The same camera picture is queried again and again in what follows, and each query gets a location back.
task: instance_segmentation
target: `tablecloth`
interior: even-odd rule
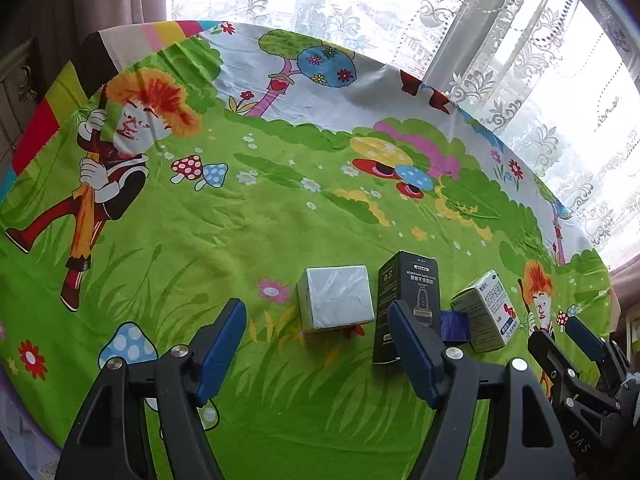
[[[465,352],[520,356],[540,374],[533,312],[596,381],[562,323],[579,316],[606,336],[607,269],[571,212],[444,95],[255,25],[92,38],[38,108],[0,205],[2,365],[60,446],[110,356],[153,359],[239,297],[244,339],[200,410],[225,475],[405,476],[432,412],[401,367],[372,366],[373,324],[305,335],[295,290],[305,267],[364,264],[375,298],[399,250],[437,259],[443,308],[487,270],[500,276],[523,326],[499,351]],[[473,477],[487,411],[478,405],[461,478]]]

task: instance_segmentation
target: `metal screw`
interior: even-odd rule
[[[171,348],[171,355],[174,357],[184,357],[189,353],[189,347],[187,345],[176,345]]]
[[[527,369],[527,362],[524,359],[516,357],[513,361],[511,361],[511,366],[513,366],[516,370],[523,372]]]
[[[107,361],[107,368],[109,370],[117,370],[122,367],[122,359],[119,357],[113,357]]]
[[[462,357],[465,355],[460,348],[457,348],[455,346],[447,348],[447,350],[445,351],[445,354],[449,359],[455,359],[455,360],[462,359]]]

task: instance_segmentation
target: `silver wrapped box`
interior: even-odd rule
[[[305,269],[298,282],[298,299],[305,333],[374,319],[365,266]]]

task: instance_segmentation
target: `white medicine box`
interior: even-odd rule
[[[451,307],[468,315],[471,346],[476,352],[502,348],[519,325],[518,315],[494,270],[457,293]]]
[[[305,333],[368,323],[374,319],[365,266],[305,269],[297,289]]]

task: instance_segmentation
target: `white sheer curtain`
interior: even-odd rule
[[[640,253],[638,48],[602,0],[167,5],[175,20],[294,30],[424,78],[536,171],[567,208],[559,229],[562,216],[576,217],[610,268]]]

